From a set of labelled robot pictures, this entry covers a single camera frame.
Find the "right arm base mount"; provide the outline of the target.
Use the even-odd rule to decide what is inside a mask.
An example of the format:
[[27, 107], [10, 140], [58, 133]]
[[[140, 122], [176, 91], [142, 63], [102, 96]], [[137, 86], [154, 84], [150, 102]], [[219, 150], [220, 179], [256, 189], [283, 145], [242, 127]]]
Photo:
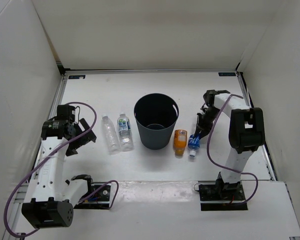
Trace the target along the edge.
[[193, 190], [199, 194], [202, 212], [247, 211], [246, 196], [239, 182], [230, 189], [222, 189], [220, 183], [195, 183]]

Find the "orange plastic bottle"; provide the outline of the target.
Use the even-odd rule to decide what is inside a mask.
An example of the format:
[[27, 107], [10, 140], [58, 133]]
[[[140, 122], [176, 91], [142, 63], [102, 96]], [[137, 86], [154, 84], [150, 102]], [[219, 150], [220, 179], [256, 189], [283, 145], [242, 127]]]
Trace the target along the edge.
[[174, 131], [173, 149], [176, 156], [182, 157], [188, 140], [188, 132], [184, 129]]

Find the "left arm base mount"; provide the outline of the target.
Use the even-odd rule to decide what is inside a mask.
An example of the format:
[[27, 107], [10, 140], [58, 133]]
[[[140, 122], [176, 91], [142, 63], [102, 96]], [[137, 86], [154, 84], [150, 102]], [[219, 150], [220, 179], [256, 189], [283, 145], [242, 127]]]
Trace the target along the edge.
[[78, 210], [108, 210], [111, 203], [112, 183], [108, 183], [92, 197], [78, 203], [74, 209]]

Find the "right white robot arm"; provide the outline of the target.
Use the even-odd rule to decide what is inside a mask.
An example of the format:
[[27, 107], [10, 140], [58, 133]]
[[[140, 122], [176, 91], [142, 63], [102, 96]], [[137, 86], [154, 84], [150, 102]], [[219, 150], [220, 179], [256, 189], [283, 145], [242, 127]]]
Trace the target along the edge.
[[206, 146], [209, 147], [217, 121], [224, 113], [230, 119], [228, 140], [231, 146], [225, 165], [211, 160], [221, 171], [214, 184], [202, 184], [199, 187], [199, 193], [205, 201], [244, 200], [240, 196], [243, 193], [241, 176], [247, 174], [244, 168], [248, 159], [265, 144], [262, 109], [249, 107], [241, 99], [242, 96], [227, 90], [207, 90], [203, 95], [204, 105], [197, 114], [194, 139], [208, 137]]

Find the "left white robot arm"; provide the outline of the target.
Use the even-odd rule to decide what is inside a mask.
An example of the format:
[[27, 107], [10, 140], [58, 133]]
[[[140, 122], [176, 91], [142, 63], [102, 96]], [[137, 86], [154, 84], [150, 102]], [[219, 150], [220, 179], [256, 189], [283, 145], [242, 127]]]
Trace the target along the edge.
[[43, 165], [38, 169], [37, 183], [29, 202], [22, 205], [22, 215], [35, 229], [69, 227], [74, 207], [95, 195], [92, 177], [81, 174], [63, 180], [66, 157], [76, 155], [78, 148], [95, 142], [94, 132], [84, 118], [76, 120], [73, 105], [58, 105], [56, 116], [43, 123], [41, 145]]

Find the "clear bottle blue label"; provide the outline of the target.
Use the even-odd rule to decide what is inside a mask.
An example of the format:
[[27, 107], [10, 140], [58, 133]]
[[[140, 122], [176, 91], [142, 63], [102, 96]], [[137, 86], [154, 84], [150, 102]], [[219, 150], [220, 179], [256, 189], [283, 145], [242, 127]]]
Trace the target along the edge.
[[192, 134], [188, 139], [188, 151], [191, 158], [195, 158], [200, 150], [200, 135]]

